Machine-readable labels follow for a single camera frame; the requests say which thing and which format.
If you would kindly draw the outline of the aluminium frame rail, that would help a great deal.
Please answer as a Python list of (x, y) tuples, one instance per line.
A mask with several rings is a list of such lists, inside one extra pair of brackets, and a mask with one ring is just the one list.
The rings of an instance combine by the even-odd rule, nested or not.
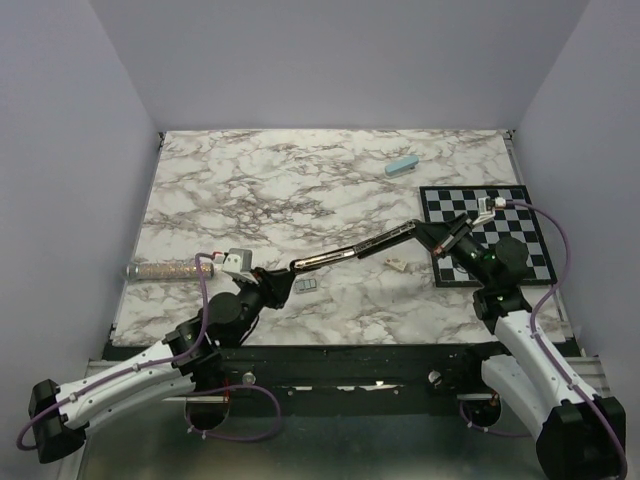
[(143, 367), (132, 360), (62, 384), (56, 395), (62, 425), (88, 440), (114, 420), (170, 395), (180, 378), (170, 364)]

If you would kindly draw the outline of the black stapler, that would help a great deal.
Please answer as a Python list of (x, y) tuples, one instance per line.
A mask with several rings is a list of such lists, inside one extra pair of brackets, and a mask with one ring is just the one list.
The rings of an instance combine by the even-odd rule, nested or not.
[(394, 247), (415, 237), (421, 221), (410, 220), (381, 234), (359, 243), (341, 247), (329, 252), (312, 255), (290, 262), (289, 269), (296, 273), (307, 273), (351, 259), (363, 259)]

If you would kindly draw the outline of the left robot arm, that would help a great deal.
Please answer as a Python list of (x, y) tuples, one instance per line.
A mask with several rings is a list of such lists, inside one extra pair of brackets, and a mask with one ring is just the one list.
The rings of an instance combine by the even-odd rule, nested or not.
[(241, 347), (263, 309), (282, 308), (295, 278), (288, 269), (257, 267), (237, 281), (237, 293), (208, 298), (194, 318), (128, 360), (82, 380), (36, 384), (26, 428), (34, 436), (39, 462), (74, 453), (99, 419), (143, 403), (147, 393), (209, 395), (223, 387), (222, 350)]

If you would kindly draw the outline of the small cardboard staple box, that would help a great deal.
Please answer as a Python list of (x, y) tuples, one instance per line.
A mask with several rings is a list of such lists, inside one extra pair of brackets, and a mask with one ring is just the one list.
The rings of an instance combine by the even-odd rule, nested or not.
[(407, 263), (399, 258), (387, 258), (385, 264), (399, 272), (404, 272), (407, 267)]

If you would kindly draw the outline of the glitter tube with black cap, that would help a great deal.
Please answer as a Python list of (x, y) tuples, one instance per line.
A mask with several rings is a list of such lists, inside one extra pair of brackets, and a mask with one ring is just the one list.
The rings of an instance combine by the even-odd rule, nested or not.
[(172, 262), (132, 262), (123, 269), (123, 276), (131, 282), (198, 280), (194, 260)]

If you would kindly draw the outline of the light blue stapler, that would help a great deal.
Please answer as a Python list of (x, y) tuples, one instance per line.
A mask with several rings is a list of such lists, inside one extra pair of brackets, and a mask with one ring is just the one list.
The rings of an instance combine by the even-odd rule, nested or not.
[(392, 163), (389, 163), (385, 166), (384, 172), (385, 175), (389, 178), (396, 177), (399, 175), (406, 174), (415, 169), (415, 167), (419, 163), (419, 158), (417, 156), (411, 155), (396, 160)]

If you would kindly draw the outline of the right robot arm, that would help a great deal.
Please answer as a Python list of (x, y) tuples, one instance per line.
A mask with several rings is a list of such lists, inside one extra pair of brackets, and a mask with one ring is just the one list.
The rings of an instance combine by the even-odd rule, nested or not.
[(466, 216), (414, 224), (430, 253), (452, 257), (481, 284), (473, 295), (476, 315), (508, 350), (464, 362), (462, 384), (474, 392), (490, 387), (509, 405), (533, 438), (547, 478), (626, 478), (625, 410), (584, 381), (537, 325), (520, 288), (527, 247), (506, 237), (486, 249), (472, 226)]

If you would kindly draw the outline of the staple tray with staples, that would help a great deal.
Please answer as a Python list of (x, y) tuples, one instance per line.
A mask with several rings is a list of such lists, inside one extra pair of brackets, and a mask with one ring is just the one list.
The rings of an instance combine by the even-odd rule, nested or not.
[(297, 294), (310, 293), (316, 291), (317, 288), (318, 284), (315, 279), (299, 279), (294, 282), (294, 291)]

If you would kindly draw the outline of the black and white chessboard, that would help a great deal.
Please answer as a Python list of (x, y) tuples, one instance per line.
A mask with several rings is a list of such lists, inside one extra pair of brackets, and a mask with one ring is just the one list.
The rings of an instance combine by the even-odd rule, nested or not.
[[(524, 185), (422, 186), (419, 192), (426, 222), (452, 221), (463, 213), (474, 219), (478, 216), (478, 200), (484, 197), (502, 197), (507, 201), (525, 203), (530, 201)], [(485, 248), (492, 247), (506, 237), (524, 243), (528, 250), (527, 275), (522, 282), (524, 286), (552, 285), (557, 281), (535, 212), (519, 206), (500, 210), (493, 222), (475, 228), (472, 236)], [(449, 257), (433, 258), (432, 262), (435, 286), (438, 288), (479, 285)]]

